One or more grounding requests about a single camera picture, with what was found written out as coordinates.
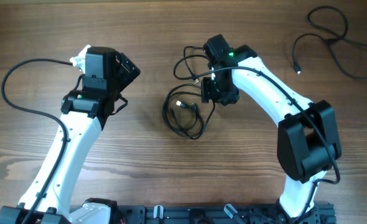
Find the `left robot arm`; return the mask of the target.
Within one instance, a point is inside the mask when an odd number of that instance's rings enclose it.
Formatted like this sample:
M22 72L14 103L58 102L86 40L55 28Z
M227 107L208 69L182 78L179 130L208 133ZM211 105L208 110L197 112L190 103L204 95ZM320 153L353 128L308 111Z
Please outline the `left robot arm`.
M0 223L125 223L114 200L89 198L74 212L72 193L89 150L109 116L120 112L115 102L140 74L131 60L109 47L87 45L68 65L82 75L63 97L61 116L49 152L33 183L16 207L3 206Z

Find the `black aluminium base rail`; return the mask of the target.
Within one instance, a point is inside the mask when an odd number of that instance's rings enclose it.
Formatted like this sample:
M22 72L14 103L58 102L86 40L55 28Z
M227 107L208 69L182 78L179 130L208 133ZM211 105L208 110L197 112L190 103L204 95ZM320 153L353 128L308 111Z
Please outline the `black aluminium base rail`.
M121 205L118 207L121 223L180 224L180 223L291 223L276 204L235 206L231 218L223 207L145 207Z

